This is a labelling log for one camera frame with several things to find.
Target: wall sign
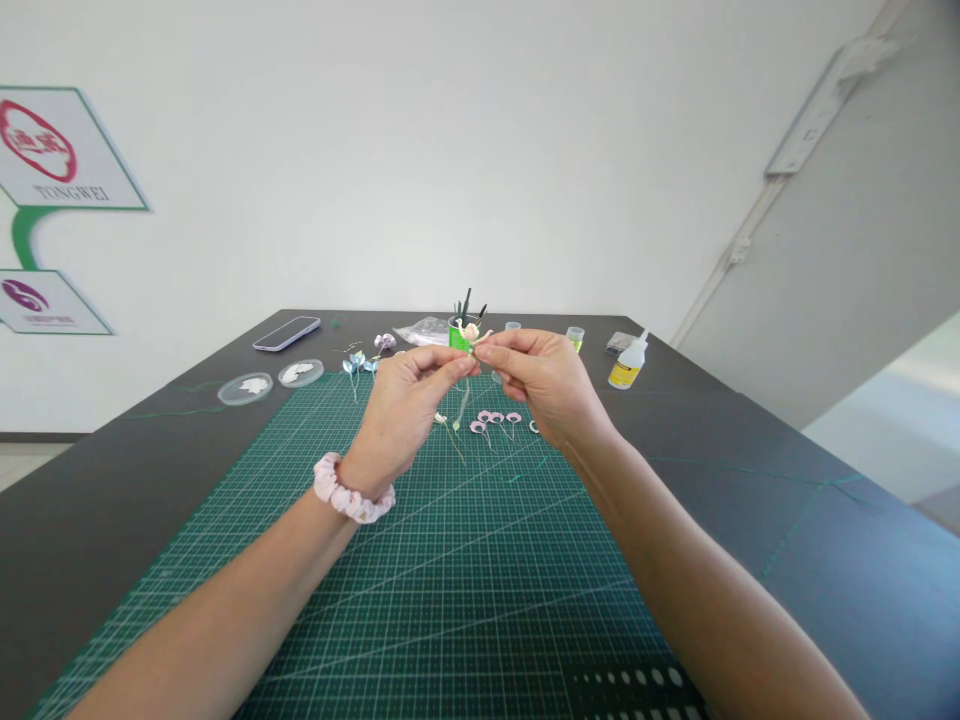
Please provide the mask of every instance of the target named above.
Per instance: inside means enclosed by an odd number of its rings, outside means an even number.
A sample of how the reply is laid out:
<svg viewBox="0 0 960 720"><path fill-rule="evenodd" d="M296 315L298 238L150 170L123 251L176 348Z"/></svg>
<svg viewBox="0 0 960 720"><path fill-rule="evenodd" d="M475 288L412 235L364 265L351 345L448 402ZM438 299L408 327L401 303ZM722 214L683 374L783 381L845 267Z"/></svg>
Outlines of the wall sign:
<svg viewBox="0 0 960 720"><path fill-rule="evenodd" d="M0 87L0 187L17 205L146 210L76 88Z"/></svg>
<svg viewBox="0 0 960 720"><path fill-rule="evenodd" d="M77 88L0 86L0 188L19 207L13 247L22 270L0 270L0 320L18 333L111 335L56 271L33 255L36 224L63 209L148 210Z"/></svg>
<svg viewBox="0 0 960 720"><path fill-rule="evenodd" d="M56 270L0 270L0 320L18 333L112 334Z"/></svg>

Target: hand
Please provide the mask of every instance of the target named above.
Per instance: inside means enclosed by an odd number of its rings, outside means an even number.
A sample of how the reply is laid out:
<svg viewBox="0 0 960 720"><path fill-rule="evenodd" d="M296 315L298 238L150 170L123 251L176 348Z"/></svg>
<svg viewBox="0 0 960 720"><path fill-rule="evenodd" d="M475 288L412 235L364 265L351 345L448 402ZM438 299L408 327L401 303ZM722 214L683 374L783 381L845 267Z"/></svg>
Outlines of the hand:
<svg viewBox="0 0 960 720"><path fill-rule="evenodd" d="M443 396L461 378L479 374L476 360L441 345L381 360L360 431L337 468L340 484L378 499L410 469Z"/></svg>
<svg viewBox="0 0 960 720"><path fill-rule="evenodd" d="M567 338L545 330L507 330L477 344L474 355L500 373L503 392L526 402L544 439L558 450L616 432Z"/></svg>

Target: glue bottle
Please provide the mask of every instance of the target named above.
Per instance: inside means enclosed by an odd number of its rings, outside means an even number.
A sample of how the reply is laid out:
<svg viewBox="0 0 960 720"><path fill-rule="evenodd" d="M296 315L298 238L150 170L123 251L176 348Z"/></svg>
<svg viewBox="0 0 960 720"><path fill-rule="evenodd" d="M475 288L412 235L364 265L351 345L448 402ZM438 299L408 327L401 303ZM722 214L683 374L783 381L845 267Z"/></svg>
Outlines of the glue bottle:
<svg viewBox="0 0 960 720"><path fill-rule="evenodd" d="M617 358L617 364L613 366L610 377L607 379L607 382L617 390L629 388L633 385L633 381L637 379L637 375L640 374L640 368L643 367L646 360L647 335L649 334L649 330L644 330L643 335L630 343L630 347L620 353L620 357Z"/></svg>

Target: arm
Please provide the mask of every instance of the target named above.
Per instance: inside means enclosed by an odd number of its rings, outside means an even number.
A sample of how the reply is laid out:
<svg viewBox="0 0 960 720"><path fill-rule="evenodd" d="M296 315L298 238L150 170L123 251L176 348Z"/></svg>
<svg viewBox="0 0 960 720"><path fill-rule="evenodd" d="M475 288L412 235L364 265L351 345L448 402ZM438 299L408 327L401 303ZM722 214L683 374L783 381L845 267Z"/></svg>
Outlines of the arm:
<svg viewBox="0 0 960 720"><path fill-rule="evenodd" d="M736 718L865 718L787 612L670 494L600 404L566 338L494 335L475 351L583 480L664 637L710 705Z"/></svg>
<svg viewBox="0 0 960 720"><path fill-rule="evenodd" d="M379 498L426 440L437 404L476 361L418 348L381 362L341 485ZM263 674L357 524L308 490L230 564L143 634L71 713L228 718Z"/></svg>

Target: smartphone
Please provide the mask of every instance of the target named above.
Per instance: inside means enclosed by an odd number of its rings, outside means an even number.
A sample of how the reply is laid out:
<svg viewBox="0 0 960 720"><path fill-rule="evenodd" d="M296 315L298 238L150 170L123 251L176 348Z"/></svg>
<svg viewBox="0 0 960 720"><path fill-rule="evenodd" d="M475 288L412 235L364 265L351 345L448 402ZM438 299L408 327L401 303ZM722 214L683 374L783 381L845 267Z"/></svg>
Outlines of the smartphone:
<svg viewBox="0 0 960 720"><path fill-rule="evenodd" d="M257 340L253 347L257 350L266 350L267 352L278 352L283 350L294 340L299 340L304 335L320 327L320 318L298 317L294 318L286 325L281 325L266 337Z"/></svg>

